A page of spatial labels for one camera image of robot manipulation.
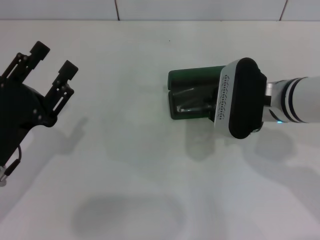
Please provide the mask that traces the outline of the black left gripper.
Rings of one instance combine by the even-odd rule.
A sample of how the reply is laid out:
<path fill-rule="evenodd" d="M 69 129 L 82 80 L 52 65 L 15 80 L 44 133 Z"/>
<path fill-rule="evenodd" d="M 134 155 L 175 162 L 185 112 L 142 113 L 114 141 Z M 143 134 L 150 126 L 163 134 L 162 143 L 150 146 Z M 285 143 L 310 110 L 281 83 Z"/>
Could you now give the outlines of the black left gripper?
<path fill-rule="evenodd" d="M 30 55 L 17 53 L 0 76 L 0 164 L 6 165 L 28 132 L 36 126 L 52 127 L 74 90 L 68 81 L 78 67 L 66 61 L 48 93 L 43 96 L 22 81 L 43 61 L 50 48 L 37 41 Z"/>

